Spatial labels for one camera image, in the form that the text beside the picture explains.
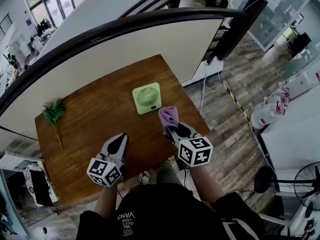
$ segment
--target sneaker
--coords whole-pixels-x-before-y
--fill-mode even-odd
[[[150,174],[146,170],[139,175],[139,180],[142,185],[151,184]]]

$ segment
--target glass door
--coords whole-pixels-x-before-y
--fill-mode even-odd
[[[74,7],[72,6],[72,2],[71,0],[59,0],[63,13],[64,13],[64,17],[68,17],[68,15],[74,10]]]
[[[48,0],[46,2],[48,11],[50,13],[50,16],[52,18],[52,20],[54,21],[54,24],[56,27],[59,27],[60,24],[64,21],[62,15],[61,15],[61,11],[59,9],[57,0]]]
[[[239,9],[248,0],[242,0]],[[258,16],[248,33],[266,52],[294,22],[310,0],[267,0],[268,4]]]

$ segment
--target black t-shirt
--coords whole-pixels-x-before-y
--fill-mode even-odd
[[[182,185],[168,183],[145,185],[129,192],[109,220],[93,211],[85,211],[80,216],[76,239],[121,239],[125,229],[133,232],[129,239],[230,239],[222,219],[240,219],[259,239],[265,235],[262,219],[237,193],[219,198],[210,208]],[[237,239],[253,239],[237,223],[230,228]]]

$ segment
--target purple cloth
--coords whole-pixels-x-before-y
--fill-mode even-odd
[[[163,127],[163,134],[169,136],[170,131],[168,129],[169,126],[178,127],[179,118],[178,118],[178,110],[175,106],[166,106],[159,110],[159,119],[161,121]]]

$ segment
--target green fan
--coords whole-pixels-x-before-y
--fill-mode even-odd
[[[132,95],[139,115],[161,108],[160,86],[157,82],[135,88]]]

